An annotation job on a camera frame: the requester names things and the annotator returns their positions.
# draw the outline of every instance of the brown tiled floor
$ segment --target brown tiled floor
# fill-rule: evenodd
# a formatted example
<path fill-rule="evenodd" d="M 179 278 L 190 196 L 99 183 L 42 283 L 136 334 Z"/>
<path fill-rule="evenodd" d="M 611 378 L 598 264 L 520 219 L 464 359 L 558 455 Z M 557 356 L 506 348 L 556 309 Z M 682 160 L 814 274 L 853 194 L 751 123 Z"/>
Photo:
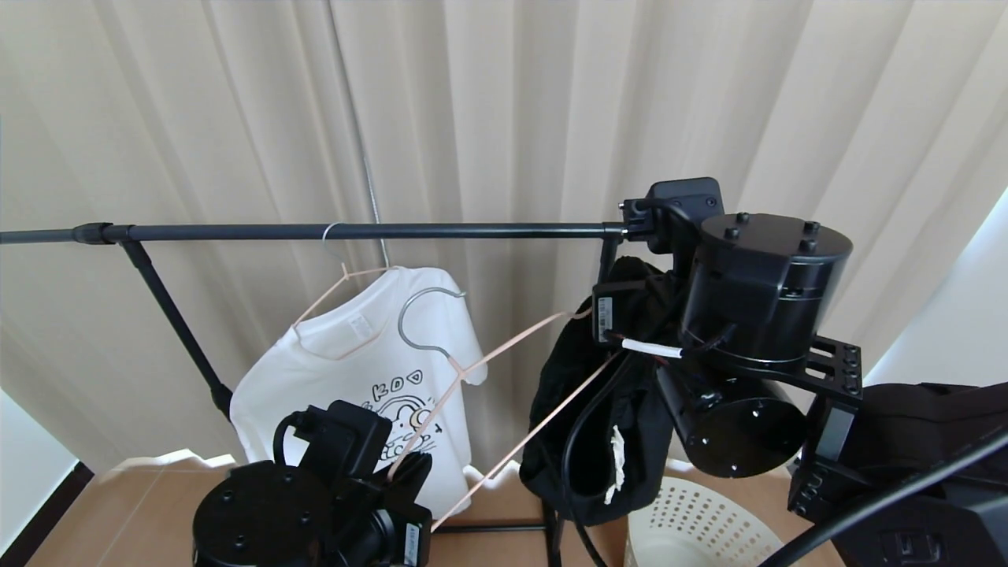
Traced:
<path fill-rule="evenodd" d="M 193 515 L 228 468 L 228 465 L 208 465 L 197 458 L 167 465 L 149 459 L 124 463 L 88 485 L 28 565 L 192 565 Z M 678 474 L 706 484 L 757 514 L 782 540 L 793 538 L 808 526 L 783 509 L 786 477 L 764 475 L 725 480 L 696 471 Z M 447 525 L 539 521 L 538 500 L 517 478 L 512 476 L 501 484 L 493 490 L 477 492 L 469 509 Z M 622 565 L 625 519 L 590 531 L 606 562 L 614 567 Z M 561 553 L 565 567 L 592 565 L 572 528 L 564 532 Z M 546 567 L 545 542 L 540 532 L 435 534 L 429 564 Z M 832 544 L 823 546 L 802 562 L 802 567 L 842 565 Z"/>

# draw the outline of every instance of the curtain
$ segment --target curtain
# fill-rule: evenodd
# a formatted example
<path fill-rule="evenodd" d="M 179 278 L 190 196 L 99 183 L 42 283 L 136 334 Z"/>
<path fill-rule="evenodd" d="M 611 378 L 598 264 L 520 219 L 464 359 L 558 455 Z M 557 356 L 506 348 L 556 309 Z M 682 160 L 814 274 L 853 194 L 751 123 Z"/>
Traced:
<path fill-rule="evenodd" d="M 862 345 L 867 371 L 1008 186 L 1004 7 L 4 3 L 0 223 L 597 222 L 711 176 L 728 211 L 854 241 L 822 334 Z M 485 350 L 576 308 L 600 247 L 385 244 L 453 274 Z M 147 248 L 231 386 L 339 274 L 319 242 Z M 383 261 L 376 242 L 331 248 Z M 4 391 L 93 469 L 241 455 L 121 250 L 3 246 L 0 293 Z M 556 332 L 465 389 L 477 466 L 526 430 Z"/>

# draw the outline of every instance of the white t-shirt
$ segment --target white t-shirt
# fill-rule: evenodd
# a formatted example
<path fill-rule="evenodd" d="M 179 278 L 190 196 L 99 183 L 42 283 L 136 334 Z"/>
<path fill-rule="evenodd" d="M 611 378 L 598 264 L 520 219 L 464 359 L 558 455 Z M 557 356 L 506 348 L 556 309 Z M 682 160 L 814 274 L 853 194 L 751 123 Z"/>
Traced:
<path fill-rule="evenodd" d="M 344 400 L 392 421 L 392 433 L 375 470 L 390 464 L 457 375 L 444 355 L 411 348 L 396 328 L 406 300 L 432 287 L 459 291 L 443 269 L 394 268 L 346 304 L 302 321 L 296 333 L 288 329 L 248 371 L 231 400 L 231 421 L 249 462 L 272 459 L 273 432 L 289 414 L 308 405 L 325 410 Z M 483 356 L 463 299 L 425 294 L 409 307 L 403 327 L 410 340 L 440 346 L 464 368 Z M 466 381 L 479 384 L 486 376 L 484 365 Z M 286 462 L 299 463 L 306 447 L 288 430 Z M 417 503 L 440 518 L 469 489 L 463 468 L 471 451 L 461 389 L 452 394 L 413 451 L 433 457 Z"/>

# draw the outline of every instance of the white plastic basket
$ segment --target white plastic basket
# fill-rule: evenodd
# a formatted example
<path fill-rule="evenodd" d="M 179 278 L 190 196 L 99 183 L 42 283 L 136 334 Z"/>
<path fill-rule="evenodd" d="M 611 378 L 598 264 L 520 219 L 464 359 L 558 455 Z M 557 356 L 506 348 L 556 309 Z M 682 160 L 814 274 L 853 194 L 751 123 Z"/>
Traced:
<path fill-rule="evenodd" d="M 734 501 L 667 476 L 658 497 L 629 523 L 625 567 L 756 567 L 782 545 Z"/>

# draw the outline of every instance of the black cloth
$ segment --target black cloth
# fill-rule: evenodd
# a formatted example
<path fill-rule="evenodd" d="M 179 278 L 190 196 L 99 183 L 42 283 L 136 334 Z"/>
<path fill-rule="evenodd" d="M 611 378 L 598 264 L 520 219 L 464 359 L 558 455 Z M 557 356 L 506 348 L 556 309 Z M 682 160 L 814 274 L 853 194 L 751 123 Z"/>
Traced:
<path fill-rule="evenodd" d="M 630 281 L 656 273 L 660 271 L 640 258 L 624 256 L 616 261 L 606 280 Z M 643 304 L 633 299 L 627 301 Z M 579 312 L 591 304 L 591 298 L 585 300 Z M 586 526 L 604 524 L 650 504 L 661 487 L 672 421 L 658 393 L 655 362 L 646 355 L 597 345 L 592 338 L 590 317 L 571 320 L 542 367 L 529 413 L 531 429 L 614 353 L 618 359 L 532 438 L 522 453 L 522 483 L 561 518 L 573 520 L 560 484 L 563 447 L 575 420 L 589 402 L 604 384 L 619 380 L 579 432 L 571 455 L 572 501 Z M 606 504 L 606 490 L 616 479 L 610 443 L 613 426 L 619 429 L 625 442 L 626 477 L 612 502 Z"/>

